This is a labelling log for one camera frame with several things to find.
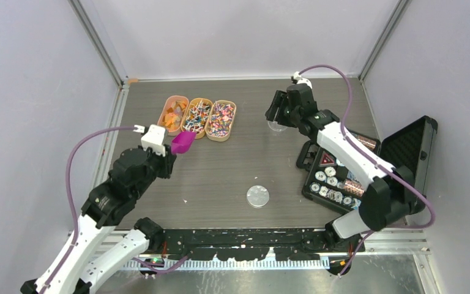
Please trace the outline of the clear plastic jar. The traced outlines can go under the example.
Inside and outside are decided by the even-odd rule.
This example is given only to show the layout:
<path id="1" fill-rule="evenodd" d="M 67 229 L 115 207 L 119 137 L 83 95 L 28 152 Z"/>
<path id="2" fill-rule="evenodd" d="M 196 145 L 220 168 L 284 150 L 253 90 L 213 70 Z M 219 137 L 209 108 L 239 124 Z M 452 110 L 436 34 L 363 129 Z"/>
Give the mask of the clear plastic jar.
<path id="1" fill-rule="evenodd" d="M 274 132 L 283 132 L 288 128 L 287 126 L 283 126 L 276 121 L 268 121 L 268 126 L 270 130 Z"/>

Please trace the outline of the magenta plastic scoop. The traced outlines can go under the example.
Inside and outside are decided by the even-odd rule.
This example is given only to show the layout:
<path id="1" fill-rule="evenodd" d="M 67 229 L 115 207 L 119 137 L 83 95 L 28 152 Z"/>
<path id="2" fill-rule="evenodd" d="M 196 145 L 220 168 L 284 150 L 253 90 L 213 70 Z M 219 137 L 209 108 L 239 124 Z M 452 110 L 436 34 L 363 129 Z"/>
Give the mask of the magenta plastic scoop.
<path id="1" fill-rule="evenodd" d="M 195 132 L 182 131 L 171 141 L 172 154 L 184 154 L 189 151 L 196 137 Z"/>

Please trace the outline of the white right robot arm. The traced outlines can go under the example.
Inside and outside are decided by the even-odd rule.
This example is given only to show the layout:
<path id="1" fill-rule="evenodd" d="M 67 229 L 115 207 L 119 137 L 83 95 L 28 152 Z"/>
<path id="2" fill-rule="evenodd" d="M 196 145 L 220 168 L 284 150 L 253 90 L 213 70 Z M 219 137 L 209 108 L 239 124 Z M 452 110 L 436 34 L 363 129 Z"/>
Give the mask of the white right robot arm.
<path id="1" fill-rule="evenodd" d="M 414 211 L 417 200 L 412 171 L 384 161 L 351 135 L 339 117 L 319 110 L 309 85 L 298 83 L 276 91 L 265 115 L 268 121 L 297 128 L 326 149 L 365 189 L 358 209 L 326 225 L 325 244 L 330 250 L 341 251 L 350 237 L 378 232 Z"/>

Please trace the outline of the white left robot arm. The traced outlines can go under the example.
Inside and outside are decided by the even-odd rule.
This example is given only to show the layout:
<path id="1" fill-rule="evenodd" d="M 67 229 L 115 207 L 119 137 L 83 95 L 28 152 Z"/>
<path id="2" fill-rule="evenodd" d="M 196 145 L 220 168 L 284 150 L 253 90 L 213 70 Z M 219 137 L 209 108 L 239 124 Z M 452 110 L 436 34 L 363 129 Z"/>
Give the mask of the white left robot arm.
<path id="1" fill-rule="evenodd" d="M 23 283 L 20 293 L 96 293 L 129 260 L 163 246 L 163 228 L 148 217 L 111 249 L 93 259 L 97 249 L 157 179 L 171 176 L 176 155 L 169 145 L 126 149 L 114 161 L 106 181 L 90 191 L 78 216 L 78 228 L 50 267 Z"/>

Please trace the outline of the pink oval candy tray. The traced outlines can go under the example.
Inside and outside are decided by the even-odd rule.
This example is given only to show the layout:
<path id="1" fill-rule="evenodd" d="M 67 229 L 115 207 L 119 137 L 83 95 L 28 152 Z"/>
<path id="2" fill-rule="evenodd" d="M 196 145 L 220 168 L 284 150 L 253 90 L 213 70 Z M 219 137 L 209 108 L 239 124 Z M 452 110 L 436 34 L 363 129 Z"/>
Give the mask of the pink oval candy tray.
<path id="1" fill-rule="evenodd" d="M 178 135 L 181 132 L 181 122 L 188 104 L 189 100 L 184 96 L 170 96 L 167 98 L 157 125 L 164 127 L 169 136 Z"/>

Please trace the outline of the yellow tray with ball lollipops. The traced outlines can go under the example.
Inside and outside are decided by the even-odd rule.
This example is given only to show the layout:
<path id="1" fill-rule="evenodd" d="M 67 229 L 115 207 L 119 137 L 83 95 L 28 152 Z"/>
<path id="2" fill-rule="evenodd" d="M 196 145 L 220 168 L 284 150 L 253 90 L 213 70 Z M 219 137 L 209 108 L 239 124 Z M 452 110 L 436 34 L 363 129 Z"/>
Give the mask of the yellow tray with ball lollipops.
<path id="1" fill-rule="evenodd" d="M 181 131 L 189 131 L 195 133 L 195 139 L 205 136 L 206 122 L 210 117 L 213 102 L 205 98 L 192 99 L 186 108 L 180 129 Z"/>

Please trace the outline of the tan tray with swirl lollipops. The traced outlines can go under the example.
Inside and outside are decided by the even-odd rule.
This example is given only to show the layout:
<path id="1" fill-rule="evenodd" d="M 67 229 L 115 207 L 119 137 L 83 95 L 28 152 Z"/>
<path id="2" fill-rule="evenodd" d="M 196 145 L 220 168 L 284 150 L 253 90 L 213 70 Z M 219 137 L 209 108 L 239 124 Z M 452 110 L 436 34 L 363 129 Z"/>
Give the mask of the tan tray with swirl lollipops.
<path id="1" fill-rule="evenodd" d="M 234 102 L 215 101 L 205 126 L 206 137 L 217 142 L 227 141 L 231 135 L 236 113 L 237 107 Z"/>

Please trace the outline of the black poker chip case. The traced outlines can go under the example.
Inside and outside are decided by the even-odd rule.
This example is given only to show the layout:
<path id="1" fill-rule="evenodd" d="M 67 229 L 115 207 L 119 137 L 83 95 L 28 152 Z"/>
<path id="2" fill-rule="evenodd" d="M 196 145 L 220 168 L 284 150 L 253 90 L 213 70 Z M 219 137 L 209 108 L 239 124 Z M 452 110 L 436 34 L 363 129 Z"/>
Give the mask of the black poker chip case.
<path id="1" fill-rule="evenodd" d="M 306 142 L 297 167 L 308 175 L 302 195 L 332 211 L 346 214 L 357 210 L 366 188 L 375 177 L 390 172 L 411 171 L 410 184 L 424 192 L 431 146 L 438 123 L 423 116 L 383 141 L 342 128 L 331 122 Z"/>

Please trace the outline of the clear round jar lid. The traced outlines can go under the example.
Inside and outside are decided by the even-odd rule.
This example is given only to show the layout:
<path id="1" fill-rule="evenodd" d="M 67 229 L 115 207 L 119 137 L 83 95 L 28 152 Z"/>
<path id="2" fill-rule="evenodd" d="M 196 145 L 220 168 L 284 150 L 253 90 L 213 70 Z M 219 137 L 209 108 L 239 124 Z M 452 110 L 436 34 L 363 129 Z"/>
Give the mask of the clear round jar lid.
<path id="1" fill-rule="evenodd" d="M 250 206 L 254 208 L 262 208 L 268 204 L 270 194 L 264 186 L 255 185 L 248 189 L 246 199 Z"/>

